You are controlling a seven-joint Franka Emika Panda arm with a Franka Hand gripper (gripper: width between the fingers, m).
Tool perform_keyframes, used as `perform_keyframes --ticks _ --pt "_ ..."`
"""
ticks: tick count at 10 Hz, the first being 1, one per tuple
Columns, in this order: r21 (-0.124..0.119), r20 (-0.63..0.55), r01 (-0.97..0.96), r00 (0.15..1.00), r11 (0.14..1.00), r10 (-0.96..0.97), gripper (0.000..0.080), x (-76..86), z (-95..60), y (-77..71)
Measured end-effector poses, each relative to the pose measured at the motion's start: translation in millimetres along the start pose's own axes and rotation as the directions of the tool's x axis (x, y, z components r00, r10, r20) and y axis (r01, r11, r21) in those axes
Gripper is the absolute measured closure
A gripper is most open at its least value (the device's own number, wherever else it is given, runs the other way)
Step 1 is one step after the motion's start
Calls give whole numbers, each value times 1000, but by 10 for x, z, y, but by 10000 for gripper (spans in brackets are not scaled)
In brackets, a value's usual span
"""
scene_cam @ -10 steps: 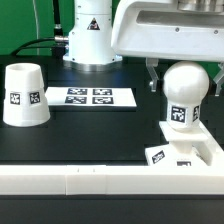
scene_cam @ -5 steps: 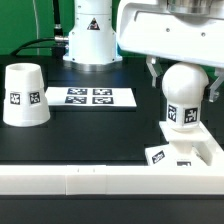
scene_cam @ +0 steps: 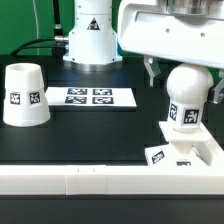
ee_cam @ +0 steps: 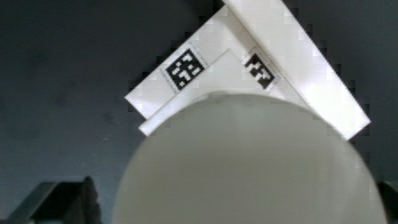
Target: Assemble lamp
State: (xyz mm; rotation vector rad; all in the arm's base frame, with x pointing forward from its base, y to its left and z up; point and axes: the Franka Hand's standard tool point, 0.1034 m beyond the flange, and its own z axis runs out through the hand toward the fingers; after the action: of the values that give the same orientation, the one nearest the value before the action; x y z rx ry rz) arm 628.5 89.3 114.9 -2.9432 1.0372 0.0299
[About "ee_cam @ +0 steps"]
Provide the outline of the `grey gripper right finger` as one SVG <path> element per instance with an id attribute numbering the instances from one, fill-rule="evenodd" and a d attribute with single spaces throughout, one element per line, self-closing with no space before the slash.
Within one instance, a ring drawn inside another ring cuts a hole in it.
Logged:
<path id="1" fill-rule="evenodd" d="M 377 187 L 385 209 L 387 224 L 398 224 L 398 185 L 393 182 L 378 182 Z"/>

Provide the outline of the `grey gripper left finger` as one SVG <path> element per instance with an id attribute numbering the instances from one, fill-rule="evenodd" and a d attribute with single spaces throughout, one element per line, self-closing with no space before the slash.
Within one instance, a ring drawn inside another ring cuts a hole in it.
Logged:
<path id="1" fill-rule="evenodd" d="M 9 217 L 2 221 L 2 224 L 34 224 L 32 215 L 46 197 L 50 196 L 55 186 L 55 182 L 41 182 L 37 184 L 19 203 L 19 206 L 16 207 Z"/>

